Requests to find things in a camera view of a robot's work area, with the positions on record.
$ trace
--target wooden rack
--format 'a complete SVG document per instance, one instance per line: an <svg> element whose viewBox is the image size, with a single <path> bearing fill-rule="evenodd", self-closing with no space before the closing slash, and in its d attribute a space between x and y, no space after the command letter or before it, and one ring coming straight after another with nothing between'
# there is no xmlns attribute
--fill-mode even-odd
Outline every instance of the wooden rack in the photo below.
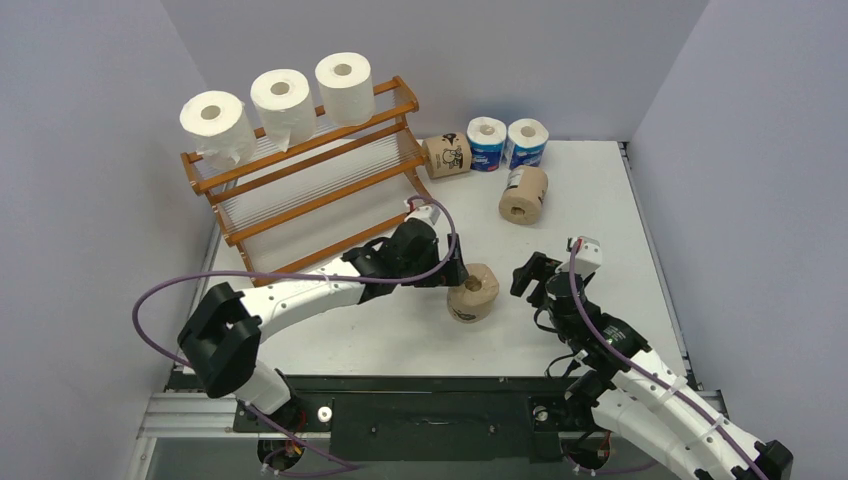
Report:
<svg viewBox="0 0 848 480"><path fill-rule="evenodd" d="M265 130L257 128L257 149L251 162L227 172L219 172L206 165L196 152L180 155L191 188L204 195L215 212L224 240L239 250L248 271L254 269L253 258L261 252L251 252L246 241L290 220L315 211L353 193L376 185L389 178L404 174L412 187L421 195L430 196L415 172L415 167L424 165L425 155L415 136L409 130L406 114L418 111L418 100L400 77L374 87L377 113L369 121L353 127L337 128L324 115L324 107L315 113L319 118L316 135L281 152L265 138ZM329 143L353 134L361 137L333 148L322 149ZM352 172L346 180L328 181L322 188L303 192L296 198L285 197L268 202L261 187L336 159L339 165L350 162L355 155L375 156L379 149L380 162L367 171ZM403 222L406 212L380 222L353 236L317 250L299 260L279 266L276 272L296 272L364 242ZM256 286L270 283L264 279L253 279Z"/></svg>

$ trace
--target roll core hole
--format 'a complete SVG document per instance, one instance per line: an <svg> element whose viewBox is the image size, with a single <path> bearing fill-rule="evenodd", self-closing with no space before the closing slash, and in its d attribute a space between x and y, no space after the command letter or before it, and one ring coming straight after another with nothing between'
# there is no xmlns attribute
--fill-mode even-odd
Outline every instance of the roll core hole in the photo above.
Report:
<svg viewBox="0 0 848 480"><path fill-rule="evenodd" d="M480 279L475 277L474 275L470 275L465 280L465 289L466 290L468 290L470 292L476 292L476 291L480 290L481 288L483 288L483 282L481 282Z"/></svg>
<svg viewBox="0 0 848 480"><path fill-rule="evenodd" d="M351 68L350 65L346 63L340 63L333 67L333 71L336 72L336 75L344 77L345 75L350 75L350 72L353 71L353 68Z"/></svg>
<svg viewBox="0 0 848 480"><path fill-rule="evenodd" d="M291 87L286 82L277 82L271 85L271 93L274 95L285 95L289 93L289 90L291 90Z"/></svg>
<svg viewBox="0 0 848 480"><path fill-rule="evenodd" d="M209 105L200 111L200 118L204 120L213 120L221 114L221 107L218 105Z"/></svg>

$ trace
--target brown wrapped toilet paper roll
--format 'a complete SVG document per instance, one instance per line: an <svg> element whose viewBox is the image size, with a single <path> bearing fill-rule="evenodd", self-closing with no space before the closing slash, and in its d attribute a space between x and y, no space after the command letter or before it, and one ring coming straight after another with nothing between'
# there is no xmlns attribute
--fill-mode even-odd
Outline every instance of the brown wrapped toilet paper roll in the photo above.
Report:
<svg viewBox="0 0 848 480"><path fill-rule="evenodd" d="M448 310L462 323L474 323L486 318L498 296L500 286L492 270L482 263L469 263L468 279L458 287L448 289Z"/></svg>
<svg viewBox="0 0 848 480"><path fill-rule="evenodd" d="M471 169L471 146L464 133L446 133L424 140L427 173L430 178L446 177Z"/></svg>
<svg viewBox="0 0 848 480"><path fill-rule="evenodd" d="M539 167L521 166L509 172L498 210L501 216L518 225L532 225L542 214L548 191L548 175Z"/></svg>

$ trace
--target white tabletop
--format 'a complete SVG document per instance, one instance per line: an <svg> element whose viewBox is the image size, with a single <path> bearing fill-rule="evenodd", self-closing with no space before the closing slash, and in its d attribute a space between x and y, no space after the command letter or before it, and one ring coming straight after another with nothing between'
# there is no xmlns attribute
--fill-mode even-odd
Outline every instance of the white tabletop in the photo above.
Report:
<svg viewBox="0 0 848 480"><path fill-rule="evenodd" d="M435 181L419 169L429 191L456 221L465 262L487 264L500 281L489 317L461 324L448 313L446 289L399 287L391 295L283 330L262 345L260 359L295 374L540 375L568 349L533 325L534 309L524 299L509 295L512 271L534 251L564 260L567 238L585 235L597 239L604 252L603 266L587 288L589 299L628 322L672 369L685 373L617 143L552 141L541 167L549 188L542 218L533 226L511 224L498 213L506 168ZM404 192L414 193L401 176L346 198L346 206L323 207L309 214L311 220L297 219L278 229L291 232L286 248L302 256L344 238L339 233L345 228L362 230L400 213ZM443 218L437 231L444 254L448 226ZM244 270L244 265L235 248L220 242L213 269ZM251 286L246 279L226 280L234 289ZM220 281L213 279L209 286Z"/></svg>

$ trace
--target wooden frame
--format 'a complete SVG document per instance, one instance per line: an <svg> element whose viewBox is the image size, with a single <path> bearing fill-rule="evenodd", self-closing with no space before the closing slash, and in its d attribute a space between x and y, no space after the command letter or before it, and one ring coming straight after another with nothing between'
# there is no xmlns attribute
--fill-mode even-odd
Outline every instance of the wooden frame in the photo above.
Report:
<svg viewBox="0 0 848 480"><path fill-rule="evenodd" d="M415 136L409 130L409 126L406 121L407 113L418 111L418 100L415 97L415 94L412 93L412 90L410 90L406 83L403 81L403 79L397 76L392 78L392 80L388 82L381 83L374 87L375 96L382 94L394 95L394 106L392 108L386 109L385 111L378 111L366 123L353 127L342 127L330 130L329 132L313 137L307 140L306 142L295 145L289 148L286 152L278 151L272 153L265 157L255 159L250 163L234 168L233 170L227 172L221 172L212 176L204 177L204 175L198 169L198 162L201 162L203 160L203 157L201 155L197 154L196 152L183 153L180 155L180 159L182 160L183 168L185 169L189 185L197 195L203 195L209 201L209 204L212 206L212 210L215 213L215 217L218 221L218 224L221 227L221 233L224 240L229 246L234 246L239 250L239 253L248 271L255 270L253 268L253 262L250 258L250 255L247 249L245 248L245 240L253 236L259 235L262 232L265 232L271 228L279 227L280 225L294 218L315 211L332 202L339 201L353 193L376 185L377 183L400 175L401 173L406 176L406 178L409 180L410 184L416 192L418 192L420 195L430 196L429 192L424 187L424 184L421 182L421 179L418 177L418 174L415 171L415 168L417 166L424 165L424 163L426 162L426 157L424 155L423 149L418 145ZM319 117L324 115L324 107L317 107L315 109L315 113ZM251 180L245 183L233 185L233 183L236 183L236 180L239 180L240 178L246 175L261 172L267 167L276 165L297 155L305 154L310 150L327 145L330 142L340 140L354 133L378 126L382 123L389 123L392 120L394 121L388 126L368 133L360 138L347 142L343 145L339 145L330 150L317 153L311 157L300 160L291 165L287 165L283 168L269 171L264 175L254 175L255 178L252 178ZM254 131L254 134L256 135L257 139L262 138L265 136L265 130L263 128L257 128ZM235 228L234 223L227 216L226 210L223 208L222 205L220 205L221 202L251 192L256 188L259 188L263 185L267 185L271 182L275 182L282 178L294 175L309 167L318 165L320 163L338 157L339 155L354 151L361 147L366 147L367 145L390 135L396 136L399 151L407 152L406 156L409 156L409 152L412 152L412 156L414 158L405 161L399 161L397 165L387 167L376 173L372 173L365 178L361 178L353 183L350 183L349 185L345 185L344 187L334 189L328 193L325 193L324 195L321 195L318 198L314 198L312 200L295 205L292 208L288 208L285 211L271 216L270 218L264 218L261 221L256 221L246 226L241 225L240 228ZM339 253L342 253L343 251L359 243L362 243L363 241L369 238L379 235L380 233L399 225L401 222L403 222L405 217L406 212L400 213L392 218L389 218L388 220L385 220L383 222L378 223L377 225L367 228L356 235L353 235L333 245L318 250L310 255L307 255L304 258L301 258L300 260L285 265L275 271L296 272L305 267L308 267L309 265L320 262L321 260L324 260L334 255L338 255ZM266 285L270 282L271 281L265 279L253 279L253 283L256 286Z"/></svg>

